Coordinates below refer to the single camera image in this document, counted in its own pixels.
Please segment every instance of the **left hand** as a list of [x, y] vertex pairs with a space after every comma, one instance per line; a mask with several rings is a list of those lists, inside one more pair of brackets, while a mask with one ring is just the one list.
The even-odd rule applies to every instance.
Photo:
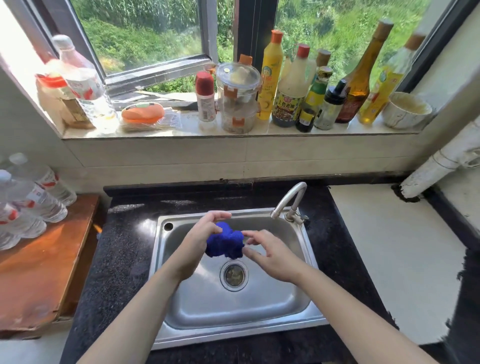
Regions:
[[189, 278], [197, 269], [200, 259], [207, 249], [207, 239], [219, 234], [222, 228], [215, 225], [221, 219], [231, 218], [226, 211], [209, 211], [190, 229], [180, 246], [163, 265], [180, 281]]

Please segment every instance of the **hand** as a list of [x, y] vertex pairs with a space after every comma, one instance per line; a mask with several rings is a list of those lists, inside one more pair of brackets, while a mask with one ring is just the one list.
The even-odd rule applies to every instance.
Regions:
[[261, 244], [267, 255], [244, 247], [242, 252], [255, 263], [257, 263], [269, 276], [295, 285], [299, 283], [301, 268], [306, 264], [298, 258], [279, 238], [267, 230], [242, 231], [248, 236], [247, 245]]
[[207, 212], [190, 229], [177, 250], [165, 262], [164, 267], [170, 269], [180, 280], [189, 278], [197, 269], [207, 249], [208, 237], [222, 232], [222, 228], [215, 225], [215, 222], [231, 217], [232, 214], [226, 211]]

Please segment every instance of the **white pipe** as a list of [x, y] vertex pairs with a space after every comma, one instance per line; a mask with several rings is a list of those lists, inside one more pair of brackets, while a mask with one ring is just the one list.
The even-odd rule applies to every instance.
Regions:
[[409, 175], [401, 183], [400, 192], [405, 198], [416, 197], [460, 166], [477, 167], [479, 157], [480, 117], [468, 123], [455, 138]]

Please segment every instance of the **faucet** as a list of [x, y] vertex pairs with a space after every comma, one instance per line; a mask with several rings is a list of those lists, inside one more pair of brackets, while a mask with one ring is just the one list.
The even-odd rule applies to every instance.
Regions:
[[296, 222], [299, 225], [303, 224], [303, 222], [308, 219], [308, 217], [301, 216], [298, 213], [298, 206], [303, 195], [305, 194], [306, 189], [307, 184], [305, 182], [299, 182], [295, 186], [293, 186], [290, 191], [288, 191], [285, 196], [283, 196], [278, 205], [272, 210], [272, 212], [270, 213], [270, 217], [279, 218], [282, 210], [287, 206], [293, 196], [297, 195], [295, 201], [293, 202], [293, 205], [290, 207], [290, 210], [285, 214], [285, 220], [288, 222]]

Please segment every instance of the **green vegetation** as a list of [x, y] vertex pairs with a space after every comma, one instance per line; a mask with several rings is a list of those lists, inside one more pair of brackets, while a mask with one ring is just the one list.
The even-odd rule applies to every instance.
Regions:
[[[378, 19], [395, 26], [372, 73], [400, 48], [418, 25], [430, 0], [279, 0], [276, 29], [293, 55], [298, 43], [332, 52], [333, 80], [350, 72], [366, 49]], [[107, 74], [200, 54], [196, 0], [72, 0]], [[233, 59], [233, 0], [217, 0], [220, 62]], [[311, 51], [311, 58], [316, 54]], [[154, 85], [154, 92], [191, 92], [194, 76]]]

